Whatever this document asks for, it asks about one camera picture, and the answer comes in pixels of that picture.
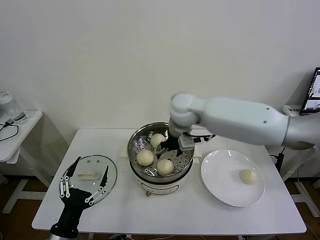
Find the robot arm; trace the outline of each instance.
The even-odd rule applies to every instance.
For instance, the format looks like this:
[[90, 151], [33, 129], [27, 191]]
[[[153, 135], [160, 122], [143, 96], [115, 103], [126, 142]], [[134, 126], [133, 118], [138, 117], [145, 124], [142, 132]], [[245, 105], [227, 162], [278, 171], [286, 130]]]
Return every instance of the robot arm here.
[[215, 135], [253, 145], [283, 145], [308, 149], [320, 145], [320, 113], [289, 117], [263, 103], [225, 97], [199, 98], [174, 95], [170, 106], [169, 135], [179, 139], [192, 125], [207, 128]]

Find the white table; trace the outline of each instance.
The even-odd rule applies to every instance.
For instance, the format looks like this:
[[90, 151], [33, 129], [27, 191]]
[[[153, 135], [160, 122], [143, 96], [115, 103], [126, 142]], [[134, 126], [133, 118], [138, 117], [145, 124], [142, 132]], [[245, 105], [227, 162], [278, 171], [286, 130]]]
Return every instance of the white table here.
[[[0, 163], [7, 162], [20, 148], [18, 154], [25, 160], [27, 166], [32, 170], [33, 174], [47, 187], [49, 187], [52, 178], [50, 175], [37, 164], [37, 161], [24, 149], [21, 145], [24, 139], [28, 136], [30, 131], [34, 128], [37, 122], [42, 117], [42, 112], [39, 110], [27, 110], [24, 111], [28, 117], [28, 121], [24, 124], [19, 125], [19, 132], [16, 136], [0, 142]], [[0, 117], [0, 123], [4, 124], [10, 117], [5, 113]], [[16, 132], [15, 127], [8, 126], [1, 131], [5, 136], [10, 136]], [[23, 191], [24, 187], [27, 185], [28, 180], [22, 179], [13, 194], [11, 195], [9, 201], [3, 208], [4, 214], [9, 214], [12, 208], [15, 206], [18, 199], [30, 199], [30, 200], [42, 200], [45, 193], [43, 192], [30, 192]]]
[[128, 159], [120, 157], [134, 129], [80, 129], [32, 222], [38, 230], [49, 230], [63, 210], [59, 178], [78, 156], [104, 155], [117, 167], [117, 182], [111, 193], [86, 209], [78, 230], [89, 233], [161, 235], [272, 235], [303, 233], [306, 226], [264, 146], [215, 137], [200, 146], [205, 156], [217, 149], [243, 153], [260, 167], [265, 194], [255, 205], [233, 207], [216, 199], [206, 189], [195, 163], [186, 184], [166, 196], [146, 197], [136, 183]]

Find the steamer basket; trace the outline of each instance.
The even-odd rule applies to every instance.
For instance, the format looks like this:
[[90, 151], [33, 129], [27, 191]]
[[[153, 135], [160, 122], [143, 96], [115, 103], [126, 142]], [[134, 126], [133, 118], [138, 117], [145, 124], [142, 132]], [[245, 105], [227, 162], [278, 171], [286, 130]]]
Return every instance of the steamer basket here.
[[[168, 139], [168, 123], [154, 122], [139, 128], [131, 136], [127, 145], [127, 154], [130, 160], [130, 165], [133, 172], [142, 179], [153, 184], [168, 184], [181, 179], [188, 173], [191, 165], [195, 149], [184, 151], [177, 157], [177, 150], [165, 152], [158, 160], [155, 153], [155, 148], [151, 146], [150, 140], [154, 134], [162, 134]], [[154, 160], [148, 166], [141, 166], [137, 162], [137, 154], [142, 150], [150, 150], [153, 153]], [[161, 176], [157, 173], [158, 161], [169, 159], [174, 165], [174, 173], [168, 176]]]

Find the white wall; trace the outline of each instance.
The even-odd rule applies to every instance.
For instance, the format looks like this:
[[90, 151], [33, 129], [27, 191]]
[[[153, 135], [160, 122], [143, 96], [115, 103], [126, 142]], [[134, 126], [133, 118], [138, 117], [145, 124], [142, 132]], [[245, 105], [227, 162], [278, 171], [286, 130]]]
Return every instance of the white wall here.
[[318, 0], [2, 1], [0, 88], [46, 113], [68, 143], [79, 128], [167, 121], [177, 91], [299, 103], [320, 64], [319, 8]]

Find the white stand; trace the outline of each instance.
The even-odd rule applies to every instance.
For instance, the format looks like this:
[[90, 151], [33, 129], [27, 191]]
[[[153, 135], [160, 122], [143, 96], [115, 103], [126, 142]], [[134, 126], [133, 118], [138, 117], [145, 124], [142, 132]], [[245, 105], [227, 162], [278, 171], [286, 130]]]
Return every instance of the white stand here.
[[6, 178], [5, 176], [3, 176], [1, 173], [0, 173], [0, 185], [1, 184], [7, 184], [9, 182], [8, 178]]
[[300, 194], [292, 194], [291, 195], [292, 200], [295, 203], [305, 203], [308, 209], [310, 210], [312, 216], [314, 218], [319, 218], [320, 212], [316, 207], [314, 201], [312, 200], [311, 196], [307, 192], [305, 186], [301, 182], [297, 182], [297, 181], [294, 183], [294, 185]]
[[312, 185], [315, 189], [320, 188], [320, 179]]
[[[20, 146], [20, 155], [28, 164], [29, 169], [32, 170], [33, 174], [47, 187], [50, 186], [52, 181], [51, 176], [37, 164], [36, 160], [24, 149], [24, 147]], [[4, 206], [2, 210], [3, 214], [11, 213], [12, 209], [14, 208], [18, 199], [25, 199], [25, 200], [43, 200], [46, 192], [40, 191], [23, 191], [25, 186], [27, 185], [28, 180], [22, 179], [16, 189], [14, 190], [13, 194], [9, 198], [8, 202]]]
[[20, 155], [28, 164], [29, 169], [32, 170], [33, 174], [47, 187], [50, 186], [52, 177], [45, 171], [41, 166], [37, 164], [37, 161], [25, 150], [25, 148], [20, 146]]
[[13, 194], [11, 195], [9, 201], [4, 206], [2, 211], [3, 214], [9, 214], [11, 210], [14, 208], [18, 199], [27, 199], [27, 200], [43, 200], [46, 193], [45, 192], [37, 192], [37, 191], [23, 191], [25, 186], [27, 185], [28, 180], [22, 179], [18, 186], [15, 188]]
[[[310, 160], [312, 155], [316, 152], [315, 148], [310, 148], [306, 150], [301, 150], [297, 152], [289, 161], [288, 163], [281, 168], [280, 175], [282, 177], [282, 180], [287, 180], [302, 164], [305, 164]], [[295, 182], [294, 185], [296, 186], [296, 189], [299, 191], [300, 194], [292, 194], [292, 200], [294, 203], [305, 203], [308, 207], [309, 211], [311, 212], [312, 216], [315, 218], [320, 217], [319, 210], [316, 207], [314, 201], [308, 194], [306, 188], [304, 185], [300, 182]], [[319, 186], [320, 187], [320, 181], [318, 180], [313, 184], [313, 186]]]

